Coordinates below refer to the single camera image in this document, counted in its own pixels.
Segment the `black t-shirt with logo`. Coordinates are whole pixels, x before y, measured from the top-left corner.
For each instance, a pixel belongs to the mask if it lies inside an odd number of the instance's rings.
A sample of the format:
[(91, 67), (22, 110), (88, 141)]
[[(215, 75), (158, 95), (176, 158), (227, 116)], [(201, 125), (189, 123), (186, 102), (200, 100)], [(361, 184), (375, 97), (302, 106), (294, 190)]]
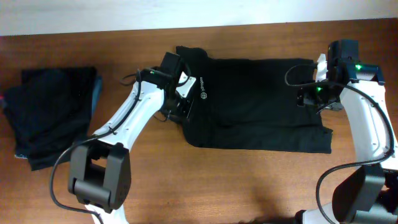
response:
[(315, 108), (297, 104), (295, 84), (313, 78), (305, 58), (216, 59), (201, 48), (178, 46), (196, 83), (185, 140), (192, 146), (331, 153), (332, 129)]

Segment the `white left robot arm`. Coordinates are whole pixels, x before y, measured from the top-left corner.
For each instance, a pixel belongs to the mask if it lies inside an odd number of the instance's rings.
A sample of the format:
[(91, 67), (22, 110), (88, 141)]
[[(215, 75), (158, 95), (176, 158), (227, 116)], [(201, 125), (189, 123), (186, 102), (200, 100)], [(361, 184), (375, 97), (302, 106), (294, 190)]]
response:
[(131, 188), (130, 151), (157, 112), (182, 117), (197, 84), (188, 68), (138, 70), (121, 107), (87, 140), (69, 148), (68, 191), (94, 223), (126, 223), (124, 202)]

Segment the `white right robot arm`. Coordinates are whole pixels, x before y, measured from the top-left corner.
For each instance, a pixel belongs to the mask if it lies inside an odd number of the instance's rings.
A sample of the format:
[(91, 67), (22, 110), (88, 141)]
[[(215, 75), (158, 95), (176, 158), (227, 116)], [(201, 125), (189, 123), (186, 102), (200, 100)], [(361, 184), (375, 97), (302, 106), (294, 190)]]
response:
[[(397, 138), (385, 103), (381, 69), (352, 56), (321, 54), (312, 91), (305, 103), (321, 109), (339, 104), (345, 110), (356, 162), (325, 171), (316, 186), (317, 208), (296, 213), (296, 223), (397, 223)], [(330, 203), (320, 200), (324, 179), (338, 170), (355, 171), (340, 183)]]

